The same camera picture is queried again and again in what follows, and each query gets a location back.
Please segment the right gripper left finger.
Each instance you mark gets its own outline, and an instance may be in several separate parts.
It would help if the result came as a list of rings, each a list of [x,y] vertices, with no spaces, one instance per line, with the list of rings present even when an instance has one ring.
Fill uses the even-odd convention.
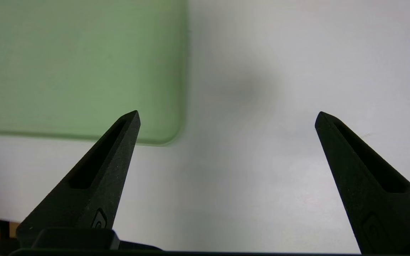
[[[122,115],[21,222],[22,248],[46,228],[112,229],[141,121],[138,111]]]

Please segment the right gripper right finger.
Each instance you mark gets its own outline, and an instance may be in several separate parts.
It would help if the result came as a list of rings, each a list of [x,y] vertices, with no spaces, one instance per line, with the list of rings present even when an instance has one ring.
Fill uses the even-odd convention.
[[[341,120],[315,129],[363,254],[410,254],[410,182]]]

